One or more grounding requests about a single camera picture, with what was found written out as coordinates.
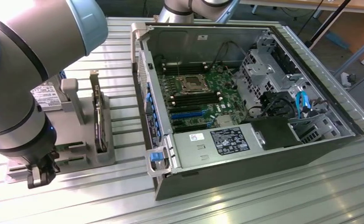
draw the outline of hard drive label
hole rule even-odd
[[[212,131],[211,136],[220,155],[249,150],[240,127]]]
[[[56,93],[55,86],[52,85],[39,85],[31,91],[35,100],[37,101],[39,105],[45,108],[51,106],[61,106],[61,102]]]

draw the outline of power supply label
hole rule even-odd
[[[211,136],[220,155],[249,150],[240,127],[211,131]]]

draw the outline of black pole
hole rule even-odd
[[[321,27],[318,28],[317,32],[313,34],[310,40],[305,42],[306,47],[310,47],[312,44],[317,41],[317,39],[321,38],[321,36],[320,36],[321,33],[324,32],[326,27],[330,25],[334,18],[342,13],[342,10],[344,10],[344,8],[345,8],[345,6],[348,5],[349,2],[350,2],[350,0],[345,0],[342,2],[342,4],[338,6],[337,10],[333,12],[332,16],[329,16],[329,18],[325,20],[325,22],[321,25]]]

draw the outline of motherboard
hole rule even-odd
[[[159,81],[175,133],[237,125],[245,118],[244,102],[225,66],[201,70],[168,67]]]

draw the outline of white label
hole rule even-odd
[[[199,35],[197,41],[205,41],[208,39],[208,35]]]
[[[191,138],[191,141],[204,140],[204,135],[203,135],[203,133],[189,134],[189,138]]]
[[[60,99],[52,85],[40,85],[31,91],[39,105],[44,107],[60,106]]]
[[[135,41],[135,48],[140,49],[140,42],[139,41]]]

